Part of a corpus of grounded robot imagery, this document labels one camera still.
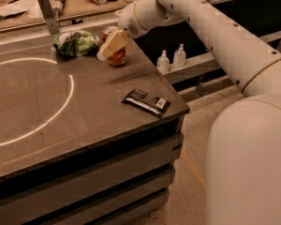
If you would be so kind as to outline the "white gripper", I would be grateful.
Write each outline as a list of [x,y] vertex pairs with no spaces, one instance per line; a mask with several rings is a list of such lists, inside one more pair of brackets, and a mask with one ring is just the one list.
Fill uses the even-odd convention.
[[107,60],[116,52],[125,47],[130,38],[140,38],[146,35],[148,30],[148,15],[140,2],[133,2],[115,12],[118,17],[118,27],[108,35],[106,41],[100,47],[97,58],[101,61]]

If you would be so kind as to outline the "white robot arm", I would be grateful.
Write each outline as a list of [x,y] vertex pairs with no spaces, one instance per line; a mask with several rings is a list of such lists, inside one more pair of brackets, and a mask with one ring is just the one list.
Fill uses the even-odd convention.
[[281,225],[281,52],[206,0],[138,0],[117,16],[130,38],[187,22],[244,95],[209,133],[207,225]]

